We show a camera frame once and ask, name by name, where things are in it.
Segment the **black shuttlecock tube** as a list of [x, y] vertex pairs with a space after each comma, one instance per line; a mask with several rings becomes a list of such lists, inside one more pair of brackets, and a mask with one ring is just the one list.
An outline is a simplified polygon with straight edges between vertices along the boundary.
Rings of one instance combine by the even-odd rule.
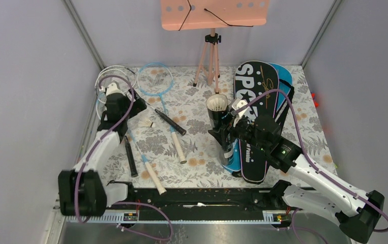
[[228, 132], [231, 121], [228, 104], [228, 98], [223, 94], [214, 94], [206, 100], [206, 108], [212, 126], [208, 133], [216, 139], [221, 148], [218, 150], [218, 156], [223, 166], [230, 164], [229, 159], [233, 155], [233, 147]]

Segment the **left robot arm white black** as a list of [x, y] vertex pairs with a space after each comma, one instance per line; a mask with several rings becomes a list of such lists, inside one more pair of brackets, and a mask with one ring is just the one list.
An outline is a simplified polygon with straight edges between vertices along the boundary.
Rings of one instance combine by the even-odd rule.
[[144, 111], [147, 105], [132, 89], [127, 94], [107, 96], [95, 140], [83, 158], [71, 170], [58, 175], [61, 214], [64, 216], [102, 216], [106, 208], [118, 203], [134, 206], [136, 196], [127, 187], [111, 187], [101, 180], [104, 166], [119, 147], [128, 129], [128, 119]]

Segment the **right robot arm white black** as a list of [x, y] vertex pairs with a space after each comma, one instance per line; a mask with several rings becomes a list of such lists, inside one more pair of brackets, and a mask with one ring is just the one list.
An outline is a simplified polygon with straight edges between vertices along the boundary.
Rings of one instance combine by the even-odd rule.
[[253, 122], [243, 117], [227, 116], [224, 122], [208, 131], [230, 151], [235, 139], [260, 150], [271, 167], [306, 182], [319, 192], [308, 195], [300, 188], [287, 184], [285, 190], [271, 193], [270, 203], [276, 209], [289, 205], [308, 210], [335, 223], [349, 238], [368, 243], [381, 217], [384, 217], [385, 197], [373, 190], [366, 192], [330, 173], [315, 162], [300, 145], [281, 136], [281, 127], [268, 116]]

